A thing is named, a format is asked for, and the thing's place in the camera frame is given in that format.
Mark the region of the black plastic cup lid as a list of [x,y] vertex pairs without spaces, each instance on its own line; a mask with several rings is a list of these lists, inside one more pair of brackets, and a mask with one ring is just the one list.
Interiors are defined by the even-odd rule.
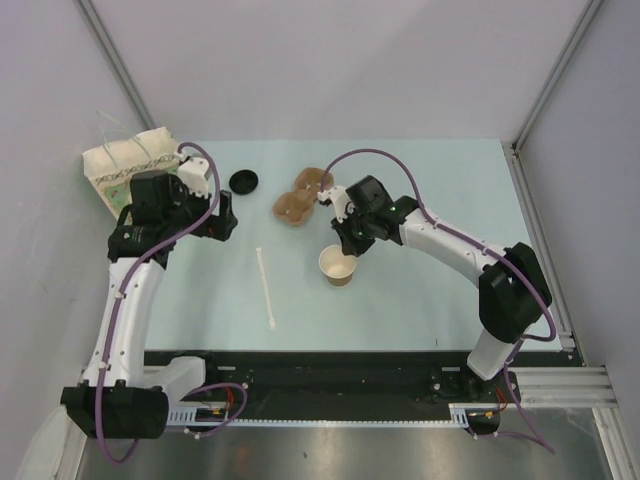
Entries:
[[233,193],[248,195],[256,190],[259,184],[259,177],[253,170],[242,169],[230,176],[228,184]]

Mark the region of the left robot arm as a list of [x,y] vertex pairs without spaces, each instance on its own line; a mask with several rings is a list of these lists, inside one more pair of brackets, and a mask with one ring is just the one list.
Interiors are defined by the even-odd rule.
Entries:
[[217,183],[203,163],[132,176],[131,201],[108,239],[108,295],[94,352],[79,383],[61,395],[88,437],[156,439],[172,404],[190,392],[202,400],[219,392],[220,374],[199,357],[144,371],[151,309],[171,250],[186,235],[224,242],[238,224],[230,192],[210,191]]

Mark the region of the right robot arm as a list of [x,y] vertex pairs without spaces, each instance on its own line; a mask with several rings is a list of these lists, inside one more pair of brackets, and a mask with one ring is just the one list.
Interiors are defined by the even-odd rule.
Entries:
[[359,257],[377,240],[392,241],[431,256],[477,287],[482,331],[461,388],[473,401],[493,394],[498,372],[530,327],[549,314],[552,296],[533,249],[522,242],[502,248],[477,240],[425,215],[412,197],[392,199],[371,175],[348,188],[323,190],[318,200],[334,210],[331,227],[343,254]]

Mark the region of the brown paper coffee cup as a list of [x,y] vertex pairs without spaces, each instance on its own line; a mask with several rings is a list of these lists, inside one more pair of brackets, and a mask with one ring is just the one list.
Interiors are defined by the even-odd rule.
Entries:
[[343,287],[353,278],[357,268],[357,258],[353,255],[345,255],[340,245],[331,245],[321,251],[318,264],[330,285]]

